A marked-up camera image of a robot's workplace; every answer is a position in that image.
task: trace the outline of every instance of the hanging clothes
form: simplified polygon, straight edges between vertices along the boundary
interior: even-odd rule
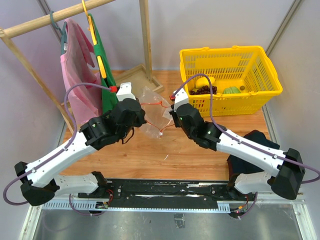
[[[95,67],[90,55],[94,52],[92,44],[74,20],[68,18],[65,21],[67,47],[60,57],[65,89],[79,83],[101,85],[100,73],[94,74],[88,66]],[[76,87],[70,92],[68,99],[77,125],[102,114],[102,91],[98,87]]]
[[[104,69],[106,71],[106,78],[101,77],[101,85],[104,87],[116,86],[116,81],[114,76],[112,75],[109,62],[107,59],[105,48],[102,44],[98,28],[95,24],[95,20],[91,13],[88,14],[91,17],[93,28],[94,28],[94,35],[96,39],[96,44],[93,46],[94,54],[96,57],[100,56],[102,59],[102,63]],[[102,112],[106,113],[109,110],[114,109],[118,102],[117,95],[115,93],[109,92],[107,90],[102,90]]]

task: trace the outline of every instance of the transparent bag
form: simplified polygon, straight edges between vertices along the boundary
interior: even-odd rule
[[[144,118],[147,121],[147,124],[143,124],[139,129],[150,138],[160,139],[164,129],[174,123],[169,113],[171,110],[170,104],[162,96],[146,86],[142,89],[138,99],[142,109],[145,111]]]

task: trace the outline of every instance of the grapes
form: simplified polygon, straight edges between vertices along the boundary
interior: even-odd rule
[[[217,94],[218,88],[216,86],[212,86],[213,94]],[[202,94],[210,94],[210,88],[208,86],[203,86],[199,88],[197,91],[190,91],[190,95],[202,95]]]

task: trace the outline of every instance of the robotic arm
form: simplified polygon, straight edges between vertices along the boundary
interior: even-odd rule
[[[305,169],[277,158],[281,156],[302,163],[297,150],[290,148],[284,152],[265,147],[240,137],[221,125],[224,132],[220,131],[212,122],[204,121],[199,111],[189,104],[188,95],[183,90],[176,95],[170,114],[175,126],[182,128],[187,137],[200,147],[236,156],[264,170],[258,173],[241,173],[231,176],[227,190],[233,198],[251,192],[274,192],[289,200],[297,198]],[[239,141],[231,139],[226,133]],[[273,153],[274,156],[253,149],[242,142]]]
[[[104,146],[123,140],[131,130],[134,131],[134,127],[139,128],[146,123],[145,111],[141,109],[131,89],[131,83],[121,84],[116,94],[119,102],[114,109],[91,118],[84,124],[68,149],[64,149],[67,141],[34,162],[29,164],[19,162],[14,166],[17,176],[33,170],[32,173],[21,179],[20,187],[22,195],[32,206],[42,205],[60,195],[85,193],[99,197],[105,192],[107,182],[100,172],[92,172],[83,176],[63,176],[59,173],[77,160]],[[61,149],[64,151],[60,155],[34,170],[35,166]]]

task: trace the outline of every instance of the pink cloth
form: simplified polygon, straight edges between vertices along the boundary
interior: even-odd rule
[[[65,89],[79,83],[101,84],[100,73],[93,74],[88,64],[95,66],[90,53],[94,47],[80,26],[71,18],[67,22],[67,50],[61,55],[63,81]],[[102,114],[102,90],[92,86],[78,86],[69,96],[69,102],[77,125]]]

